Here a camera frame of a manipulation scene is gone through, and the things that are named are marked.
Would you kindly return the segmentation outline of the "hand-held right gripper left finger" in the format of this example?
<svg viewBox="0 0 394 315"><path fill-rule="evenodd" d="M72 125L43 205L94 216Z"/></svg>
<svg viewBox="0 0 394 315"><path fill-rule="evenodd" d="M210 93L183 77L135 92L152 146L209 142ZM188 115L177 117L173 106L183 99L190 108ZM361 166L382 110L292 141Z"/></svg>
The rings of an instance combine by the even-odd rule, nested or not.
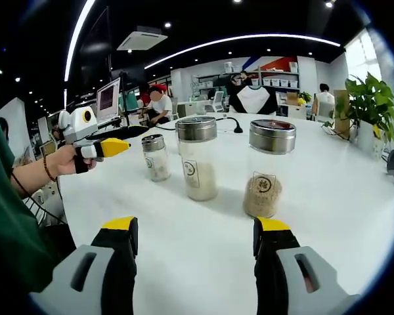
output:
<svg viewBox="0 0 394 315"><path fill-rule="evenodd" d="M34 314L132 314L138 220L106 222L53 270L50 284L30 293Z"/></svg>

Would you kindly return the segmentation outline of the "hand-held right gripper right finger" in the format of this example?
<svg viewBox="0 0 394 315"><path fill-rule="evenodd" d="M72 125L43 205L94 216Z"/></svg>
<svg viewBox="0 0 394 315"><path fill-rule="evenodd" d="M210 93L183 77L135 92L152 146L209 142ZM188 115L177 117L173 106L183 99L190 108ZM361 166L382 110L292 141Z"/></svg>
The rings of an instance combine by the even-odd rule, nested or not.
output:
<svg viewBox="0 0 394 315"><path fill-rule="evenodd" d="M360 299L338 283L336 269L290 227L254 218L253 255L258 314L345 314Z"/></svg>

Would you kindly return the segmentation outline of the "person's left hand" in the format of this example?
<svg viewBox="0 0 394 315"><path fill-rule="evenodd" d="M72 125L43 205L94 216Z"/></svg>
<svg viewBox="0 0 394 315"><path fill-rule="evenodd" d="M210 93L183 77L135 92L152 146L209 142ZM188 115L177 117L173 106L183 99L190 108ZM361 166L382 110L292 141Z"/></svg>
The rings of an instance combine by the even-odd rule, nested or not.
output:
<svg viewBox="0 0 394 315"><path fill-rule="evenodd" d="M71 144L60 147L56 152L49 155L47 167L53 178L62 175L76 174L75 160L76 150Z"/></svg>

